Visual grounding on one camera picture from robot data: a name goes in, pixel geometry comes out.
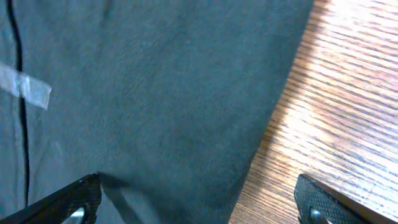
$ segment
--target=textured black plastic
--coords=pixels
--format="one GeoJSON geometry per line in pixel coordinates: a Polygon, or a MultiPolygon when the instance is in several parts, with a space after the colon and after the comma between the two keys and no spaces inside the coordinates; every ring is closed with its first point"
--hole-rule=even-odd
{"type": "Polygon", "coordinates": [[[92,224],[96,221],[100,203],[100,178],[97,174],[90,174],[0,220],[0,224],[62,223],[79,208],[85,209],[83,223],[92,224]]]}
{"type": "Polygon", "coordinates": [[[369,223],[362,220],[335,198],[319,188],[304,175],[299,175],[294,190],[294,199],[300,212],[302,224],[312,224],[311,208],[317,209],[333,224],[369,223]]]}

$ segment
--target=gray cloth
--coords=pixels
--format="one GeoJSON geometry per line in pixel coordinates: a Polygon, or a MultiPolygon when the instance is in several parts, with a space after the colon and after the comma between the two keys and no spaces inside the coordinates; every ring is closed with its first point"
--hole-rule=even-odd
{"type": "MultiPolygon", "coordinates": [[[[28,204],[99,172],[98,223],[226,223],[312,0],[133,2],[15,1],[22,70],[53,88],[26,105],[28,204]]],[[[0,92],[0,217],[24,207],[16,100],[0,92]]]]}

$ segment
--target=clear tape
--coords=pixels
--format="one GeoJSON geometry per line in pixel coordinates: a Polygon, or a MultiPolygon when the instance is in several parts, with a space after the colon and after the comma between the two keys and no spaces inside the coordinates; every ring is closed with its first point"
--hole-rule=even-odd
{"type": "Polygon", "coordinates": [[[0,88],[47,110],[51,86],[2,63],[0,63],[0,88]]]}

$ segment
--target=table top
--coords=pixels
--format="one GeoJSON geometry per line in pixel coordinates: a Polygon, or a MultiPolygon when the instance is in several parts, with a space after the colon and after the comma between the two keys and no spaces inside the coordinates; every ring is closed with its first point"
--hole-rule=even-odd
{"type": "Polygon", "coordinates": [[[308,173],[398,222],[398,1],[316,0],[230,223],[298,223],[308,173]]]}

